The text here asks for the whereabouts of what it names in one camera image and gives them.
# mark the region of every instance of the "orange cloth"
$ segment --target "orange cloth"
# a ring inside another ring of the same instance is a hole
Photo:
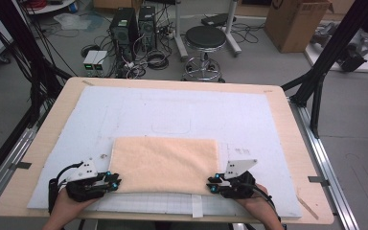
[[[210,195],[208,177],[218,172],[214,140],[120,137],[109,169],[122,179],[117,193]]]

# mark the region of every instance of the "hand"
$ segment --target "hand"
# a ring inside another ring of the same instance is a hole
[[[55,207],[49,217],[49,220],[43,226],[43,230],[59,230],[65,224],[75,219],[82,210],[97,201],[98,199],[90,199],[84,202],[77,202],[68,197],[67,191],[61,189],[58,193]]]
[[[265,186],[256,184],[259,189],[267,194]],[[267,201],[258,194],[254,194],[247,199],[235,199],[247,212],[260,221],[267,230],[284,230],[282,224],[277,219],[277,214]]]

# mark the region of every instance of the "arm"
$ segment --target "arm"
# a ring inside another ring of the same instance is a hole
[[[97,200],[90,199],[84,202],[77,202],[68,197],[65,189],[61,189],[58,193],[53,212],[43,226],[43,230],[60,230],[65,224],[75,219],[82,210]]]
[[[264,186],[259,184],[257,184],[257,186],[267,194],[267,189]],[[236,201],[243,206],[250,215],[260,221],[266,230],[284,230],[274,210],[267,201],[259,195],[254,194],[250,198],[236,199]]]

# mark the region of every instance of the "wooden table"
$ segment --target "wooden table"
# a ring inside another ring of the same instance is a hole
[[[331,224],[334,216],[319,183],[310,183],[308,176],[317,176],[303,137],[292,115],[286,95],[279,86],[251,84],[220,84],[210,82],[166,81],[166,80],[110,80],[72,78],[61,91],[44,124],[26,152],[23,162],[32,163],[28,170],[17,169],[0,197],[2,217],[48,217],[46,210],[28,209],[27,204],[39,179],[41,169],[55,146],[62,128],[72,113],[81,91],[89,86],[117,86],[134,88],[157,88],[265,94],[273,120],[283,147],[294,189],[300,202],[303,216],[299,219],[283,219],[284,223]],[[84,212],[86,219],[151,219],[176,221],[254,222],[247,217],[206,216],[192,218],[191,215],[132,214],[112,212]]]

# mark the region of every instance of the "round stool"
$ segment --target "round stool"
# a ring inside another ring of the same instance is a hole
[[[219,64],[208,58],[208,53],[215,52],[223,47],[226,42],[225,33],[212,26],[193,27],[185,33],[186,45],[194,50],[200,51],[199,57],[190,58],[185,64],[185,74],[181,80],[186,81],[186,77],[196,78],[198,81],[210,81],[218,78],[218,82],[224,83],[221,77]]]

